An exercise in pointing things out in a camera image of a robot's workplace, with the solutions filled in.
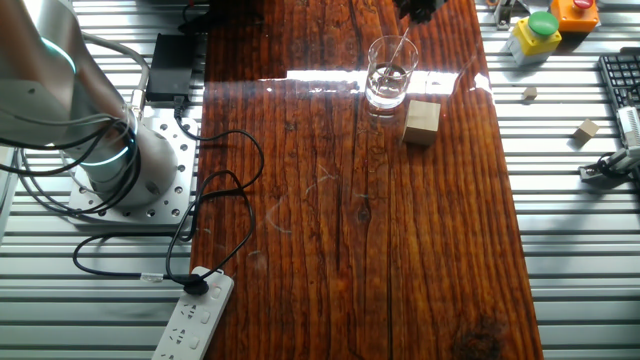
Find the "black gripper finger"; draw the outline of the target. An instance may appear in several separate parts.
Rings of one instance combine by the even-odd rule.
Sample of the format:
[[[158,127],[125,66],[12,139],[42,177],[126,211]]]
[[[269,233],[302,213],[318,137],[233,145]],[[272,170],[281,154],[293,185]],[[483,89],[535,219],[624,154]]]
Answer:
[[[418,22],[428,23],[430,22],[435,13],[443,7],[447,0],[420,0],[418,11]]]
[[[408,18],[411,22],[417,22],[417,13],[419,12],[418,0],[393,0],[393,3],[397,9],[399,19]]]

